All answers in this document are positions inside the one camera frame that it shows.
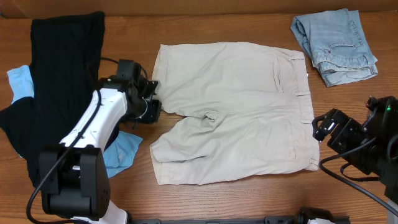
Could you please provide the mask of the beige khaki shorts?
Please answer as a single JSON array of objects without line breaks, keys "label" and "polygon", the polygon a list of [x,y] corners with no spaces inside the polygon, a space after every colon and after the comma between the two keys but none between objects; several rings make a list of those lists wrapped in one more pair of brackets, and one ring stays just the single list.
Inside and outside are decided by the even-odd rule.
[{"label": "beige khaki shorts", "polygon": [[182,119],[150,146],[160,185],[316,171],[305,56],[249,42],[161,45],[152,76]]}]

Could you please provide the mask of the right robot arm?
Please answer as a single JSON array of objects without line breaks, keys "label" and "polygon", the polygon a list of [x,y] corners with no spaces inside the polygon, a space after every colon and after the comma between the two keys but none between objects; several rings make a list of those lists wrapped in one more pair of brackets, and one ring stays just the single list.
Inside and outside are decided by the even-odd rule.
[{"label": "right robot arm", "polygon": [[[388,211],[388,222],[397,223],[397,98],[370,96],[367,120],[361,124],[333,108],[312,120],[313,137],[336,155],[322,159],[319,168],[340,182],[373,199]],[[385,202],[357,182],[380,182]]]}]

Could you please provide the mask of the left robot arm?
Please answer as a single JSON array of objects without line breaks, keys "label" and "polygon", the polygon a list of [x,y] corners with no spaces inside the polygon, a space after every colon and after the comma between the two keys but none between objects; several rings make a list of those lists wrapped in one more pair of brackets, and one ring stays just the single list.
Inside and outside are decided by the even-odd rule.
[{"label": "left robot arm", "polygon": [[103,152],[119,123],[157,122],[161,103],[153,98],[159,83],[139,63],[121,59],[117,65],[115,75],[98,80],[76,126],[40,153],[40,184],[33,196],[41,194],[43,211],[60,223],[132,223],[129,212],[110,199]]}]

